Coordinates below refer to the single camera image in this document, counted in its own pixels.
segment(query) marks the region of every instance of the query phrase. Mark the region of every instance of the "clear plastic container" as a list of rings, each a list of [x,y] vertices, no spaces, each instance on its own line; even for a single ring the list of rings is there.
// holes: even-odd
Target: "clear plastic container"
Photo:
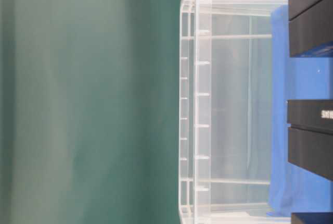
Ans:
[[[288,0],[182,0],[179,211],[183,224],[269,217],[271,12]]]

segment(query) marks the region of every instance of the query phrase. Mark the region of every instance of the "blue fabric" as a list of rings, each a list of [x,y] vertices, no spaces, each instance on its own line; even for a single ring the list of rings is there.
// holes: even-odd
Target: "blue fabric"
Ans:
[[[286,101],[333,98],[333,62],[329,58],[289,57],[288,6],[274,11],[271,23],[273,107],[269,203],[275,211],[272,214],[332,211],[332,182],[288,163]]]

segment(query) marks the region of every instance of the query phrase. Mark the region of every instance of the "plastic container wall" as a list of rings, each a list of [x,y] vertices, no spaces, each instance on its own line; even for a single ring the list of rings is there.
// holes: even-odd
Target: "plastic container wall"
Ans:
[[[268,205],[272,10],[287,0],[182,0],[182,223],[289,223]]]

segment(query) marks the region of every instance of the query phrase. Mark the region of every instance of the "black device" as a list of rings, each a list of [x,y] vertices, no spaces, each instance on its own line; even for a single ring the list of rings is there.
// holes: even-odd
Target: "black device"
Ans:
[[[288,123],[288,161],[333,180],[333,100],[289,100]]]
[[[333,0],[289,0],[291,57],[333,57]]]
[[[293,224],[333,223],[333,213],[294,213],[291,215]]]

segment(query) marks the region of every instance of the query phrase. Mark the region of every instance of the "green backdrop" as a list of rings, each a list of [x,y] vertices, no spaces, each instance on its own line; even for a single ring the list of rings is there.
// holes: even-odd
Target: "green backdrop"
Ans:
[[[178,223],[180,0],[0,1],[1,223]]]

